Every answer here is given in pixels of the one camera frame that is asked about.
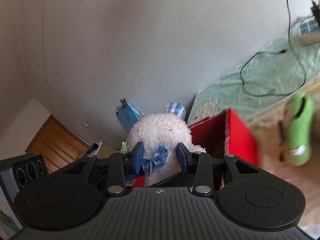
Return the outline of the white plush bunny toy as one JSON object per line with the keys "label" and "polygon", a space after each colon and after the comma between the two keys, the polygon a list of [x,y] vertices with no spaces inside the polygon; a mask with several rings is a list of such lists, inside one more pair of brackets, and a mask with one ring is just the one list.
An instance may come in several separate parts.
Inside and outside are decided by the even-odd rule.
{"label": "white plush bunny toy", "polygon": [[130,129],[126,142],[129,152],[137,143],[143,143],[144,186],[157,184],[181,172],[177,157],[179,143],[183,143],[190,152],[206,151],[192,143],[191,131],[187,124],[172,113],[142,117]]}

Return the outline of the green plush toy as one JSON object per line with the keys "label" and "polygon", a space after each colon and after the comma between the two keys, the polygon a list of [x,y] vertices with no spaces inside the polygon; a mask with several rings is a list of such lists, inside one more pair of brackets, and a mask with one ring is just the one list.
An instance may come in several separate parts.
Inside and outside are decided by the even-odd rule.
{"label": "green plush toy", "polygon": [[281,159],[293,166],[302,166],[311,158],[311,128],[315,112],[312,98],[296,93],[289,98],[278,121],[281,137]]}

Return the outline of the pile of colourful toys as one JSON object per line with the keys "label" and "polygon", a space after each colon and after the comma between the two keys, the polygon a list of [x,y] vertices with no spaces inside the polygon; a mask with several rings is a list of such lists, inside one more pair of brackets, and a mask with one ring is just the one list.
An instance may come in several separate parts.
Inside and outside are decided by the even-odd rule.
{"label": "pile of colourful toys", "polygon": [[99,159],[109,158],[112,154],[120,152],[115,150],[108,144],[103,143],[102,141],[97,141],[93,143],[90,148],[86,151],[86,155],[96,155]]}

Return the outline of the blue plastic bag package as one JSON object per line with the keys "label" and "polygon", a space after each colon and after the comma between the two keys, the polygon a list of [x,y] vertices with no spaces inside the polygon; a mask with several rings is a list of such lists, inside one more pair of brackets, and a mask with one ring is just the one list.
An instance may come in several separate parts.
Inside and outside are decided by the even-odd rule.
{"label": "blue plastic bag package", "polygon": [[125,98],[121,99],[120,103],[121,105],[117,107],[116,116],[124,129],[129,132],[134,124],[141,119],[141,116]]}

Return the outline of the red storage box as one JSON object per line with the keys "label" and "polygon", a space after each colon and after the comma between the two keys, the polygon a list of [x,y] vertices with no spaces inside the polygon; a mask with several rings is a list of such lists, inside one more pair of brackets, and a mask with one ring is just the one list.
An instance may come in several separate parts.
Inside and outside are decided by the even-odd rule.
{"label": "red storage box", "polygon": [[212,158],[234,154],[258,165],[258,147],[253,135],[232,109],[206,117],[191,126],[192,143],[204,148]]}

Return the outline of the wooden door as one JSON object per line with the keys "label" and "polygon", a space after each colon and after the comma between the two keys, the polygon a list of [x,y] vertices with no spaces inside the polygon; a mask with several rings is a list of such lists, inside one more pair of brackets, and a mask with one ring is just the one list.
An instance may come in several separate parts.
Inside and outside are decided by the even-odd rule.
{"label": "wooden door", "polygon": [[40,154],[49,173],[55,172],[80,159],[90,148],[50,115],[26,148],[26,153]]}

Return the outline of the white power strip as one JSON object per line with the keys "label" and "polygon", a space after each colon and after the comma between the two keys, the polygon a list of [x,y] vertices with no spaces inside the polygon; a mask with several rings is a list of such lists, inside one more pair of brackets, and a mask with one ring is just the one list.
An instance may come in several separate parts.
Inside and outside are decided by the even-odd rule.
{"label": "white power strip", "polygon": [[298,17],[295,38],[304,46],[319,42],[319,24],[314,16]]}

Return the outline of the black power adapter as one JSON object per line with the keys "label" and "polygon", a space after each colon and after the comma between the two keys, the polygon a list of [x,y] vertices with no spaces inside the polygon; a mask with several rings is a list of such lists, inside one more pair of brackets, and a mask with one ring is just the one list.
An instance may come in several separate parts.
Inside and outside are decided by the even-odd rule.
{"label": "black power adapter", "polygon": [[317,21],[318,25],[320,26],[320,9],[319,9],[319,5],[316,4],[316,2],[312,2],[312,7],[310,8],[311,12],[315,18],[315,20]]}

